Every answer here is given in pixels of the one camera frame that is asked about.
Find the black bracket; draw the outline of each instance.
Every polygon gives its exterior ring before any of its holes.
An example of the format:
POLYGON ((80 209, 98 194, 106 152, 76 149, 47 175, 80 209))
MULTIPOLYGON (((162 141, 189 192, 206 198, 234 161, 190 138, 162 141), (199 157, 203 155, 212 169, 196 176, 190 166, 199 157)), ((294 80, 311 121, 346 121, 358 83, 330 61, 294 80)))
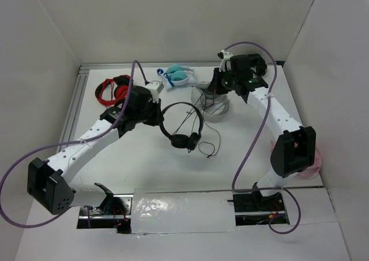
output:
POLYGON ((214 68, 213 79, 207 91, 214 94, 227 94, 229 91, 235 91, 247 102, 250 92, 255 91, 256 88, 268 87, 262 78, 266 74, 267 65, 258 54, 232 56, 229 63, 226 62, 225 67, 225 71, 214 68))
POLYGON ((100 204, 100 206, 97 207, 97 209, 101 210, 101 212, 104 214, 109 212, 111 213, 114 206, 118 206, 121 210, 125 209, 121 199, 118 197, 114 197, 113 192, 110 191, 106 186, 100 183, 95 183, 95 185, 101 188, 106 194, 105 199, 100 204))
POLYGON ((316 133, 312 127, 300 127, 293 132, 284 131, 278 137, 270 156, 274 171, 285 178, 302 172, 314 164, 316 133))
POLYGON ((75 191, 68 186, 62 173, 39 158, 28 165, 27 192, 53 215, 63 213, 74 198, 75 191))
MULTIPOLYGON (((113 124, 121 111, 118 105, 123 103, 124 100, 116 106, 105 110, 100 115, 100 120, 106 120, 113 124)), ((119 137, 122 137, 126 132, 133 130, 138 123, 158 126, 162 120, 161 100, 159 99, 158 103, 154 103, 150 90, 141 86, 134 86, 131 90, 125 113, 120 118, 116 128, 118 129, 119 137)))

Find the clear plastic sheet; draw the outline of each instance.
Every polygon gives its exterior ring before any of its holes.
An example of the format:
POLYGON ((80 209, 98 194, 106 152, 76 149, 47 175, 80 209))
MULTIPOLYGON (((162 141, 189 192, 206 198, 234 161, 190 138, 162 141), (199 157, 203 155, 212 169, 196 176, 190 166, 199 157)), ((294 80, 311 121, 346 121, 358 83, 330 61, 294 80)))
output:
POLYGON ((236 229, 231 192, 135 192, 132 233, 203 233, 236 229))

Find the red headphones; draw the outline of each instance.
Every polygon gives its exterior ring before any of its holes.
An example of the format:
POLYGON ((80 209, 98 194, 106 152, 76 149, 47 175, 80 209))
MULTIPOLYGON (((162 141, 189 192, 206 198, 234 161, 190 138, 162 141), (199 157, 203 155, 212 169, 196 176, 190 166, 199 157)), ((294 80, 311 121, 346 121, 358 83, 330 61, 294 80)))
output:
POLYGON ((129 84, 129 75, 120 75, 115 78, 107 78, 102 84, 100 84, 95 90, 95 97, 99 101, 100 104, 109 107, 111 105, 115 105, 117 102, 123 100, 127 96, 128 84, 129 84), (111 100, 103 100, 103 92, 108 85, 111 85, 111 100))

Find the teal headphones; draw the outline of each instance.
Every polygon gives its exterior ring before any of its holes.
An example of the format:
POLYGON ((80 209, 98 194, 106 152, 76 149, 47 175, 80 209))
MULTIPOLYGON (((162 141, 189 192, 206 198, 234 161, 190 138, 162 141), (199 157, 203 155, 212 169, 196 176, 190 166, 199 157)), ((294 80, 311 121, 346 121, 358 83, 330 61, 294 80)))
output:
POLYGON ((196 79, 193 78, 194 73, 195 69, 178 64, 171 65, 165 73, 163 69, 157 69, 157 74, 168 84, 168 87, 164 85, 166 89, 174 86, 185 85, 188 82, 197 83, 196 79))
POLYGON ((184 79, 188 78, 188 75, 185 73, 185 71, 193 73, 194 69, 173 64, 168 68, 164 75, 168 78, 168 80, 171 81, 183 81, 184 79))

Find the headphone ear cup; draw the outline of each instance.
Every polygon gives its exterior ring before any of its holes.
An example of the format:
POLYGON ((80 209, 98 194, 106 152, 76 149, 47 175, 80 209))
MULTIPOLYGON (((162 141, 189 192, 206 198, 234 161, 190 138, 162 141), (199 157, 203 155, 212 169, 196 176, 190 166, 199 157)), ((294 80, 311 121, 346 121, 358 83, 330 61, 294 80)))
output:
POLYGON ((194 150, 198 144, 198 141, 200 141, 201 135, 198 133, 192 133, 187 141, 187 148, 189 150, 194 150))
POLYGON ((173 147, 176 147, 177 149, 187 148, 188 142, 189 137, 184 134, 175 134, 171 137, 171 144, 173 147))
POLYGON ((177 71, 183 71, 182 67, 177 64, 173 64, 171 67, 168 68, 167 74, 172 74, 177 71))
POLYGON ((184 71, 176 71, 171 75, 171 81, 183 81, 187 77, 188 76, 184 71))
POLYGON ((114 97, 116 99, 124 99, 127 95, 128 86, 127 85, 118 85, 114 90, 114 97))

